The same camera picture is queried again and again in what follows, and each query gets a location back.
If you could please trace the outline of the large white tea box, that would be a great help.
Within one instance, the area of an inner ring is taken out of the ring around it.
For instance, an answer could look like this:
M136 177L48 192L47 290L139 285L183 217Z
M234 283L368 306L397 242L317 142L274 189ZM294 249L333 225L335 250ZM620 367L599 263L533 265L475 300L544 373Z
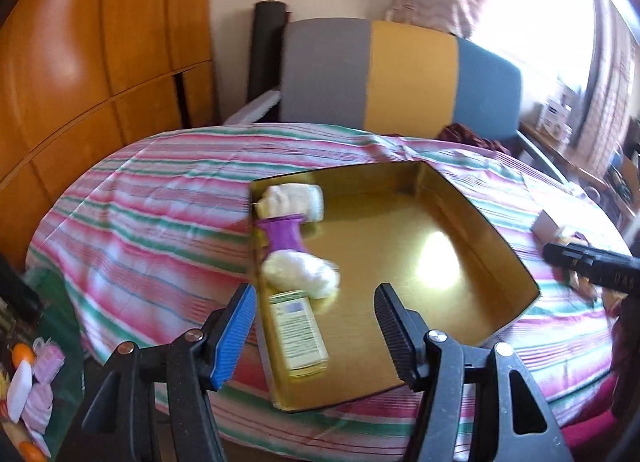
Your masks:
M548 243L555 241L562 235L564 226L553 214L542 210L530 230L540 242Z

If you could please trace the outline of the small green medicine box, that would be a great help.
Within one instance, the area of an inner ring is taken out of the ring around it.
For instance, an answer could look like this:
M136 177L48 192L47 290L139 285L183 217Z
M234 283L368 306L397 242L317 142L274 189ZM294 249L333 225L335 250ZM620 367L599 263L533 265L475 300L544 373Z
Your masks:
M269 307L288 373L300 378L326 367L329 354L308 297L300 291L273 294Z

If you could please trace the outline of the wooden wardrobe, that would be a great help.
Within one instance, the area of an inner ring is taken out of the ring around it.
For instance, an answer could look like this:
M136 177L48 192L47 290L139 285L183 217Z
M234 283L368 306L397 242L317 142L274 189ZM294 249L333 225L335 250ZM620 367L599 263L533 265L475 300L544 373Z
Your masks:
M1 28L1 254L110 153L218 123L209 0L18 0Z

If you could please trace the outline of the wooden side table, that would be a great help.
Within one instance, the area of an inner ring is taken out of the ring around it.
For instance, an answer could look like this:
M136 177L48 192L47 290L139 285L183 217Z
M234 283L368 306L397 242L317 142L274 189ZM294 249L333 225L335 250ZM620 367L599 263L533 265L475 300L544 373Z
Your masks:
M637 210L630 203L627 203L603 177L592 175L582 167L582 163L574 158L573 149L560 150L560 146L555 144L550 137L538 132L535 126L525 121L520 122L518 130L526 136L555 167L564 175L567 181L577 184L586 184L597 190L601 197L608 196L608 199L615 204L620 211L620 218L624 225L630 224L636 217Z

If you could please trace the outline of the large white plastic-wrapped bun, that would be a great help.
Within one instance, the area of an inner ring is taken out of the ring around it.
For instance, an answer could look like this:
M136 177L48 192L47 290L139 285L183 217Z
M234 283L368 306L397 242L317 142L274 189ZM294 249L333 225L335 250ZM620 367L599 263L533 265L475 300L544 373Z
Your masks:
M340 289L337 267L318 256L294 250L278 250L262 262L262 275L279 292L300 291L320 300Z

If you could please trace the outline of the striped bed sheet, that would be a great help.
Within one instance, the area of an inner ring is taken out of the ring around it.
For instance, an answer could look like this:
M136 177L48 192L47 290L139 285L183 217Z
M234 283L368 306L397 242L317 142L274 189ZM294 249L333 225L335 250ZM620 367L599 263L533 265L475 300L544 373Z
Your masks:
M432 163L483 212L533 274L535 305L503 333L534 376L572 447L614 425L612 321L564 285L535 250L539 212L569 203L598 248L625 252L610 219L503 153L338 126L211 127L145 138L81 176L40 222L29 267L57 271L88 349L166 343L201 323L244 278L248 185L316 167Z

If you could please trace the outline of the maroon cloth on chair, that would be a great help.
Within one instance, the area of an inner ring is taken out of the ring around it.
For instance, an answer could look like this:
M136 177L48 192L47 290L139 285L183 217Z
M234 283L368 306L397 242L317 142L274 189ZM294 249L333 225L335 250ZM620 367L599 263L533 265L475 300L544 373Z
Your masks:
M511 155L509 149L503 146L500 141L494 141L480 137L467 126L460 123L451 123L445 126L436 136L437 141L448 141L448 143L458 143L479 149L498 151Z

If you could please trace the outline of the black rolled mat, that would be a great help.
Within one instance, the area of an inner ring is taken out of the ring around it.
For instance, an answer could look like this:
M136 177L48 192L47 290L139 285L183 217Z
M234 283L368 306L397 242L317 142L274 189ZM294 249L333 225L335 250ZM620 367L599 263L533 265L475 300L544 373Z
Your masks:
M268 0L254 5L247 102L279 85L283 36L289 18L290 12L284 2Z

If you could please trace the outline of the white product box on table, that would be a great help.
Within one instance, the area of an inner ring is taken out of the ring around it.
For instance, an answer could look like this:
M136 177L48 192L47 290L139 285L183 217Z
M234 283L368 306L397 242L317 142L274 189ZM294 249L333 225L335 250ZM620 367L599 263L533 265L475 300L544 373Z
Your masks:
M542 106L536 130L546 133L555 141L562 141L566 134L567 120L570 116L570 107L556 100L547 100Z

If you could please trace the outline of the purple snack wrapper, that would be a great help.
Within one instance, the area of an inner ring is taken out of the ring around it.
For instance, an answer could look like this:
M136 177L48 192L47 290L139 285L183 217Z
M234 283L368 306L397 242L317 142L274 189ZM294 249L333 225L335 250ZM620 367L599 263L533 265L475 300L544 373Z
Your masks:
M267 238L267 254L277 251L306 252L300 225L306 222L303 214L258 219L255 223Z

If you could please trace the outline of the small white ball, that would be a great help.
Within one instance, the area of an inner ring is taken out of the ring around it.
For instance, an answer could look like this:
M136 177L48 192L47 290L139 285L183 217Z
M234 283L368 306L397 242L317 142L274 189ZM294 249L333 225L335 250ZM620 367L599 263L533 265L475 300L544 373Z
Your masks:
M324 218L324 198L318 185L285 183L269 186L254 203L260 219L303 215L307 222L321 222Z

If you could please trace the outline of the gold tin tray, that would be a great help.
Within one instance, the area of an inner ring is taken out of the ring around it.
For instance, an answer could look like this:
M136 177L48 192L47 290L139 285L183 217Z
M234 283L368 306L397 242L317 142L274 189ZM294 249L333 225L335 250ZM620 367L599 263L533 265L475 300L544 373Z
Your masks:
M341 286L315 301L328 358L286 367L262 275L268 240L250 229L258 293L257 338L273 406L337 406L399 385L374 315L374 291L392 285L402 304L458 342L478 345L510 326L539 295L518 255L445 176L423 161L369 163L293 173L322 189L324 216L300 227L306 250L333 263Z

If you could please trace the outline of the right striped curtain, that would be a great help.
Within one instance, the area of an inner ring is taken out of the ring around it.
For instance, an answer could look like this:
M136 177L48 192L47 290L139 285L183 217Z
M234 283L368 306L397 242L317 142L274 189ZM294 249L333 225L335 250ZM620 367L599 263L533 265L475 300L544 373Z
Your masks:
M627 132L638 45L611 0L594 0L594 14L596 76L575 152L582 170L601 177Z

